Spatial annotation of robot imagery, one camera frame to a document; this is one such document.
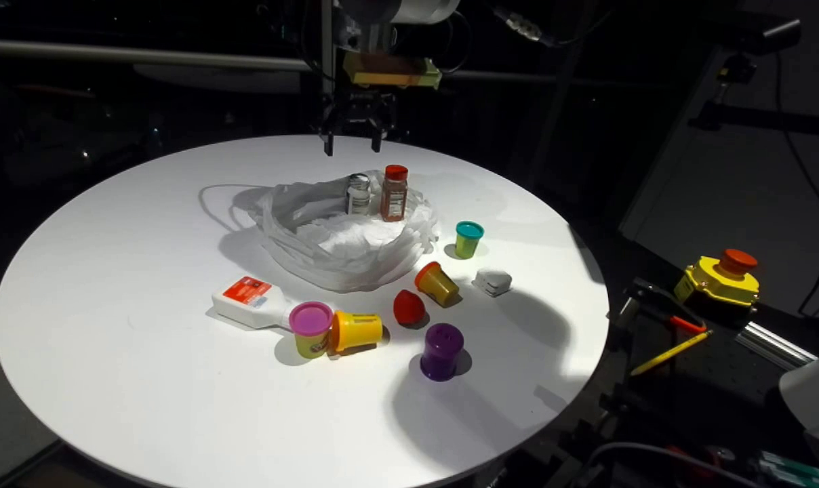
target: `small container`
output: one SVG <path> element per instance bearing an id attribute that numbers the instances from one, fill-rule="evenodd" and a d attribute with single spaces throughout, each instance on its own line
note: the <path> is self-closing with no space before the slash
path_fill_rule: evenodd
<path id="1" fill-rule="evenodd" d="M 348 179 L 348 213 L 375 213 L 375 176 L 353 172 Z"/>
<path id="2" fill-rule="evenodd" d="M 286 328 L 286 298 L 279 286 L 241 275 L 212 289 L 214 310 L 246 328 Z"/>
<path id="3" fill-rule="evenodd" d="M 300 357 L 322 354 L 330 321 L 333 321 L 333 313 L 321 301 L 299 304 L 291 310 L 291 328 L 296 333 L 296 346 L 299 346 Z"/>
<path id="4" fill-rule="evenodd" d="M 477 225 L 477 222 L 463 218 L 463 222 L 459 222 L 456 232 L 459 232 L 456 254 L 460 259 L 470 259 L 474 254 L 474 248 L 479 245 L 479 237 L 486 236 L 486 226 Z"/>
<path id="5" fill-rule="evenodd" d="M 427 352 L 420 354 L 420 371 L 435 380 L 446 381 L 459 374 L 463 352 L 463 333 L 451 321 L 436 321 L 427 333 Z"/>
<path id="6" fill-rule="evenodd" d="M 460 301 L 459 285 L 442 270 L 436 259 L 432 259 L 414 272 L 414 286 L 439 306 L 454 306 Z"/>
<path id="7" fill-rule="evenodd" d="M 386 335 L 380 313 L 336 310 L 328 333 L 328 352 L 341 354 L 349 350 L 378 346 Z"/>
<path id="8" fill-rule="evenodd" d="M 489 294 L 501 294 L 513 286 L 513 272 L 497 270 L 497 268 L 482 268 L 474 272 L 474 286 L 479 286 Z"/>
<path id="9" fill-rule="evenodd" d="M 409 291 L 409 289 L 401 289 L 397 298 L 393 298 L 393 316 L 398 319 L 398 325 L 404 328 L 420 328 L 427 321 L 427 304 Z"/>
<path id="10" fill-rule="evenodd" d="M 386 222 L 404 218 L 406 176 L 409 176 L 409 171 L 404 164 L 386 164 L 386 182 L 382 182 L 382 218 Z"/>

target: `yellow cup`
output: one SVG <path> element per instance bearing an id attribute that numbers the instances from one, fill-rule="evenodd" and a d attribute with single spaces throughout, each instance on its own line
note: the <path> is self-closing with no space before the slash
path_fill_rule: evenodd
<path id="1" fill-rule="evenodd" d="M 386 335 L 380 313 L 336 310 L 328 333 L 328 352 L 341 354 L 348 350 L 378 346 Z"/>
<path id="2" fill-rule="evenodd" d="M 414 286 L 439 306 L 454 306 L 460 301 L 459 285 L 442 270 L 436 259 L 432 259 L 414 272 Z"/>

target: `red cap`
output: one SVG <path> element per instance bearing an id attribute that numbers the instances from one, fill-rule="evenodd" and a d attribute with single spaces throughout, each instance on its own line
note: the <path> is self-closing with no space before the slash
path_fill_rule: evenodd
<path id="1" fill-rule="evenodd" d="M 386 164 L 386 179 L 406 179 L 406 164 Z"/>
<path id="2" fill-rule="evenodd" d="M 749 272 L 760 264 L 760 259 L 752 251 L 744 248 L 728 248 L 718 259 L 722 270 L 728 272 Z"/>
<path id="3" fill-rule="evenodd" d="M 393 298 L 393 316 L 398 319 L 398 325 L 423 325 L 427 319 L 427 304 L 409 291 L 409 289 L 401 289 L 397 298 Z"/>

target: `small bottle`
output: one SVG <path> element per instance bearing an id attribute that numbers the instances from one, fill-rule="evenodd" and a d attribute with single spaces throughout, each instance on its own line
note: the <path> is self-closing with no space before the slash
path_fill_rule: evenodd
<path id="1" fill-rule="evenodd" d="M 386 164 L 382 182 L 382 218 L 398 222 L 404 218 L 406 209 L 406 168 L 404 164 Z"/>
<path id="2" fill-rule="evenodd" d="M 348 182 L 348 213 L 375 213 L 375 193 L 370 172 L 353 172 Z"/>

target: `red button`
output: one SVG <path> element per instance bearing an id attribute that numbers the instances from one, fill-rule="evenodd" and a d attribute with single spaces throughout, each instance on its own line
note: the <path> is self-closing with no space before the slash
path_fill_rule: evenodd
<path id="1" fill-rule="evenodd" d="M 728 248 L 728 254 L 718 264 L 729 272 L 749 272 L 760 264 L 760 259 L 752 251 Z"/>

